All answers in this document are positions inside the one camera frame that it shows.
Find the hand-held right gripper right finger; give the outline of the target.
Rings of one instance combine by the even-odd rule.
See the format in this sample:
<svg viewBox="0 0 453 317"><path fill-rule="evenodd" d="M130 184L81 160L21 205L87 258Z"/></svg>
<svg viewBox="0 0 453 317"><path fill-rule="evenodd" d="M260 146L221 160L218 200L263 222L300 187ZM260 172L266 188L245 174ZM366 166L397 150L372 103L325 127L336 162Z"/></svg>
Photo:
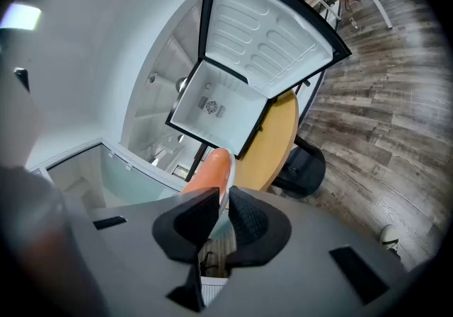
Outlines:
<svg viewBox="0 0 453 317"><path fill-rule="evenodd" d="M236 250L226 257L226 267L267 264L286 246L292 232L285 213L236 186L229 189L229 220Z"/></svg>

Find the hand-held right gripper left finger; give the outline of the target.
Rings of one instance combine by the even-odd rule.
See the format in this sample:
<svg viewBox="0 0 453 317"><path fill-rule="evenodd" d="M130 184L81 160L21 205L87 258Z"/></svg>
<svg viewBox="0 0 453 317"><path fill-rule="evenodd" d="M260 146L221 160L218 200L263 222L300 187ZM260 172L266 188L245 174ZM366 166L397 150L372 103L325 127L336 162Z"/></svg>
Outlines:
<svg viewBox="0 0 453 317"><path fill-rule="evenodd" d="M156 218L154 240L167 258L189 267L185 282L167 294L171 301L194 312L204 309L198 253L219 218L219 188L193 190L188 200Z"/></svg>

